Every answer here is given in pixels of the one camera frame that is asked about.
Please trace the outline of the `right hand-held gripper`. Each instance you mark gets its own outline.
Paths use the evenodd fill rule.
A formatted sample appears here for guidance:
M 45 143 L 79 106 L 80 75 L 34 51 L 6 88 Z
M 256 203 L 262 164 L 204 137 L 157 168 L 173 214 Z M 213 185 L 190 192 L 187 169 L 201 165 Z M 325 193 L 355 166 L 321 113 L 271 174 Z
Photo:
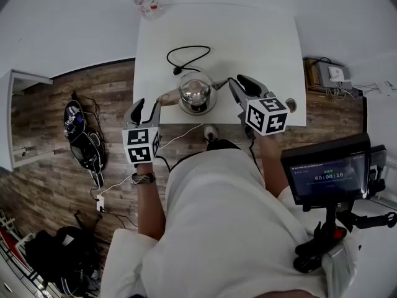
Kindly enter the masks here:
M 255 133 L 268 136 L 285 131 L 289 108 L 264 84 L 243 74 L 238 74 L 237 80 L 229 78 L 228 82 L 236 103 L 243 109 L 238 117 L 249 139 Z

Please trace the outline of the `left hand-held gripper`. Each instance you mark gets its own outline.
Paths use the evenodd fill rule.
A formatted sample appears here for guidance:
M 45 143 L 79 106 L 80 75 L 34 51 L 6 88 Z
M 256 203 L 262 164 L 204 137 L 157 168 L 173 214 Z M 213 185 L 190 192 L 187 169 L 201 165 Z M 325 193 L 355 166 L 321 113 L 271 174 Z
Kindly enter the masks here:
M 142 98 L 132 105 L 130 119 L 125 119 L 122 140 L 127 161 L 131 165 L 152 163 L 160 144 L 159 121 L 161 104 L 156 101 L 148 122 L 141 124 Z

